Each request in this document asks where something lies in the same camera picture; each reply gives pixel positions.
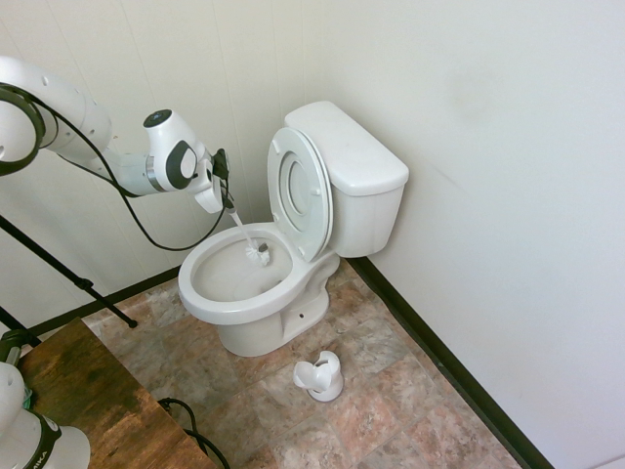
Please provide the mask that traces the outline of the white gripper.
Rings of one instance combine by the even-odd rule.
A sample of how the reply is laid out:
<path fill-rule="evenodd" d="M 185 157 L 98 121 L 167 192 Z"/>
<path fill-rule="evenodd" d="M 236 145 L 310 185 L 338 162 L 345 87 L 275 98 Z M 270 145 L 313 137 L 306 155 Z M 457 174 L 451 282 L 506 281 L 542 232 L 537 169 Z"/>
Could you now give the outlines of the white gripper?
<path fill-rule="evenodd" d="M 209 159 L 202 159 L 197 164 L 193 195 L 196 202 L 208 213 L 221 211 L 223 205 L 229 212 L 236 212 L 232 195 L 222 197 L 221 180 L 212 173 Z"/>

